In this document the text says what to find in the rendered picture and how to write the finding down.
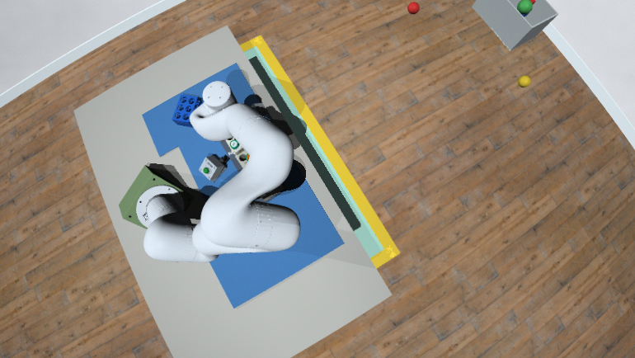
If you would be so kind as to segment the blue flat mat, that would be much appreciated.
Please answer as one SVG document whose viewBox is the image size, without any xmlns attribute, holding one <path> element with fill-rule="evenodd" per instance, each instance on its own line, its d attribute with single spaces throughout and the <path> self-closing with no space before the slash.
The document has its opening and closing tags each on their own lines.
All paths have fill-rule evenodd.
<svg viewBox="0 0 635 358">
<path fill-rule="evenodd" d="M 179 146 L 205 203 L 238 170 L 229 159 L 223 163 L 227 169 L 220 177 L 209 180 L 200 165 L 205 157 L 219 160 L 227 155 L 222 144 L 204 139 L 192 127 L 178 125 L 172 117 L 181 95 L 198 97 L 203 104 L 203 91 L 213 81 L 227 83 L 238 103 L 260 103 L 235 63 L 142 114 L 159 157 Z M 295 245 L 278 252 L 219 254 L 209 262 L 234 309 L 344 244 L 295 161 L 283 184 L 287 190 L 267 203 L 288 207 L 299 217 Z"/>
</svg>

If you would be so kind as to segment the blue tube rack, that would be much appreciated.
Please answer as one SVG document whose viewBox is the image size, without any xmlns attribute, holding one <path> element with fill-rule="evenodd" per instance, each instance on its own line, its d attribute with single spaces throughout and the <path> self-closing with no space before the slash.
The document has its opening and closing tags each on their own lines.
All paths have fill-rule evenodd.
<svg viewBox="0 0 635 358">
<path fill-rule="evenodd" d="M 183 98 L 182 102 L 181 99 Z M 191 99 L 193 98 L 193 99 Z M 198 99 L 198 100 L 197 100 Z M 186 100 L 186 101 L 185 101 Z M 189 101 L 190 100 L 190 101 Z M 198 102 L 198 103 L 197 103 Z M 193 104 L 192 104 L 193 103 Z M 193 112 L 193 110 L 195 110 L 197 107 L 199 107 L 202 104 L 202 102 L 200 101 L 200 99 L 198 97 L 192 97 L 192 96 L 187 96 L 187 95 L 181 95 L 180 99 L 177 103 L 174 115 L 172 117 L 172 120 L 177 123 L 178 125 L 183 125 L 183 126 L 188 126 L 188 127 L 192 127 L 194 128 L 191 123 L 190 123 L 190 115 Z M 183 106 L 181 106 L 183 105 Z M 180 107 L 180 110 L 178 110 L 178 106 Z M 183 108 L 183 109 L 182 109 Z M 194 109 L 195 108 L 195 109 Z M 177 114 L 178 113 L 178 114 Z M 177 117 L 175 117 L 177 114 Z M 186 115 L 187 114 L 187 115 Z M 180 116 L 180 118 L 179 118 Z M 184 117 L 183 117 L 184 116 Z M 184 118 L 184 119 L 183 119 Z"/>
</svg>

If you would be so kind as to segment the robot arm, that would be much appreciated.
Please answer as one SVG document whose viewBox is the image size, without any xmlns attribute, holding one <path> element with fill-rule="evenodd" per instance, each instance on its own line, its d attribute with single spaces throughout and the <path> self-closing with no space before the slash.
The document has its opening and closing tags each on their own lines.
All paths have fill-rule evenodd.
<svg viewBox="0 0 635 358">
<path fill-rule="evenodd" d="M 159 261 L 210 262 L 219 254 L 292 247 L 300 235 L 296 213 L 255 200 L 287 179 L 294 160 L 290 137 L 264 117 L 268 110 L 262 103 L 238 103 L 225 82 L 208 84 L 203 100 L 190 114 L 195 131 L 210 141 L 234 137 L 250 157 L 207 200 L 198 224 L 192 224 L 182 210 L 184 201 L 176 189 L 164 185 L 147 189 L 136 205 L 139 221 L 148 228 L 145 252 Z"/>
</svg>

